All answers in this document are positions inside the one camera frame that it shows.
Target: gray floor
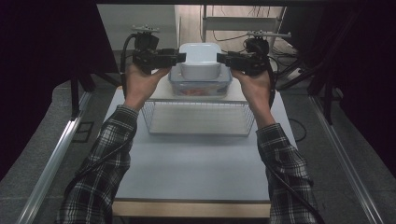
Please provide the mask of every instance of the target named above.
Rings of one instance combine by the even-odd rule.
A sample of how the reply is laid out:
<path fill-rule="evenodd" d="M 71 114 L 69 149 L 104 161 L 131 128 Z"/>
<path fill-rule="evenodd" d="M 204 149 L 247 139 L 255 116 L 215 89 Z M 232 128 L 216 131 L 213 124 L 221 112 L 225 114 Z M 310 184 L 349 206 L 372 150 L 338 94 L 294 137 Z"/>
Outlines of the gray floor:
<path fill-rule="evenodd" d="M 49 188 L 34 223 L 51 223 L 63 198 L 64 188 L 90 150 L 105 117 L 115 87 L 93 76 L 97 88 L 88 104 L 82 122 L 93 122 L 92 134 L 87 143 L 72 143 L 58 174 Z M 319 212 L 326 223 L 370 223 L 356 192 L 334 153 L 318 115 L 306 94 L 309 80 L 282 91 L 288 116 L 300 121 L 306 128 L 306 137 L 297 143 L 309 162 L 309 174 L 315 181 L 314 193 Z M 26 149 L 0 182 L 0 223 L 15 223 L 41 175 L 52 150 L 55 148 L 66 123 L 70 119 L 71 100 L 69 84 L 64 83 L 53 92 L 53 103 Z M 337 102 L 332 104 L 333 127 L 344 144 L 357 173 L 373 197 L 383 223 L 396 219 L 396 180 L 375 151 L 345 116 Z M 296 139 L 304 136 L 304 129 L 290 121 Z M 85 138 L 77 134 L 76 140 Z M 257 219 L 158 219 L 133 218 L 134 223 L 265 223 Z M 115 223 L 121 219 L 115 217 Z"/>

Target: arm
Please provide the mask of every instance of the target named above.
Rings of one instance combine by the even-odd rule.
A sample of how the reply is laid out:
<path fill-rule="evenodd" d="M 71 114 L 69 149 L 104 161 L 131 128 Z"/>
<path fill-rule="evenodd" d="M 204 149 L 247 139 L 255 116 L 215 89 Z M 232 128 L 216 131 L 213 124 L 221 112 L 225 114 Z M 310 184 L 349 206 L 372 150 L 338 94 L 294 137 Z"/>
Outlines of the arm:
<path fill-rule="evenodd" d="M 270 81 L 267 72 L 249 77 L 239 71 L 232 71 L 241 83 L 249 107 L 258 126 L 256 132 L 258 149 L 262 161 L 299 193 L 311 205 L 316 206 L 312 193 L 313 182 L 306 171 L 306 161 L 293 147 L 276 123 L 269 106 Z M 316 223 L 310 212 L 280 184 L 274 175 L 266 170 L 271 200 L 270 223 Z"/>
<path fill-rule="evenodd" d="M 129 150 L 136 132 L 138 111 L 168 72 L 169 69 L 160 69 L 153 75 L 146 75 L 134 65 L 128 68 L 125 103 L 118 105 L 103 124 L 99 137 L 79 170 L 91 167 L 114 150 L 118 152 L 78 181 L 70 183 L 56 223 L 112 222 L 113 200 L 130 165 Z"/>

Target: plaid shirt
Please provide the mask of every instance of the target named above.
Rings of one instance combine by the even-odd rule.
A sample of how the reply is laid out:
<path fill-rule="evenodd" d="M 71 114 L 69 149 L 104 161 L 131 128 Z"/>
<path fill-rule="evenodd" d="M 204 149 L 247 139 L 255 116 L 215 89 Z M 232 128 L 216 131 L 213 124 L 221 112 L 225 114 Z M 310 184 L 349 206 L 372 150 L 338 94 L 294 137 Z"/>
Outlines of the plaid shirt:
<path fill-rule="evenodd" d="M 119 105 L 103 124 L 90 154 L 80 171 L 90 167 L 115 148 L 130 139 L 124 149 L 89 172 L 65 196 L 55 223 L 111 223 L 112 204 L 123 175 L 129 169 L 129 150 L 136 132 L 138 112 Z M 297 192 L 315 205 L 304 158 L 290 144 L 279 124 L 257 131 L 258 147 L 262 160 L 278 171 Z M 270 190 L 271 223 L 315 223 L 309 212 L 278 185 L 267 172 Z"/>

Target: wire mesh basket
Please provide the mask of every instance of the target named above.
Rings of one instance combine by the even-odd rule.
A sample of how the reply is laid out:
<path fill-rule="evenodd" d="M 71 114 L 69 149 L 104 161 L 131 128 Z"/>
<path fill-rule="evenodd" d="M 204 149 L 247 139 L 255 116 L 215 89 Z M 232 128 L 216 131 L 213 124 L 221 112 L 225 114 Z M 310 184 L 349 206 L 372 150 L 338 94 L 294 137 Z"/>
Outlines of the wire mesh basket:
<path fill-rule="evenodd" d="M 245 102 L 147 101 L 142 111 L 151 134 L 248 136 L 254 120 Z"/>

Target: dark backdrop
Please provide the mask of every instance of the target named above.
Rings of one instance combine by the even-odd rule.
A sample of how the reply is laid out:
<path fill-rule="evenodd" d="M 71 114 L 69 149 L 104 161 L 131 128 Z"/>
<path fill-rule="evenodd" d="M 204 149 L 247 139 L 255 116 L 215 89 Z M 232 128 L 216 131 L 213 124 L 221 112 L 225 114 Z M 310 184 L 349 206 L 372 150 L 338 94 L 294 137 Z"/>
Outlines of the dark backdrop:
<path fill-rule="evenodd" d="M 396 5 L 368 1 L 338 54 L 341 107 L 396 176 Z"/>
<path fill-rule="evenodd" d="M 118 72 L 93 1 L 0 3 L 0 178 L 72 74 Z"/>
<path fill-rule="evenodd" d="M 340 104 L 346 115 L 396 176 L 396 5 L 363 2 L 332 62 L 334 82 L 344 94 Z M 347 8 L 289 7 L 280 30 L 292 33 L 286 40 L 310 67 L 321 61 L 346 17 Z"/>

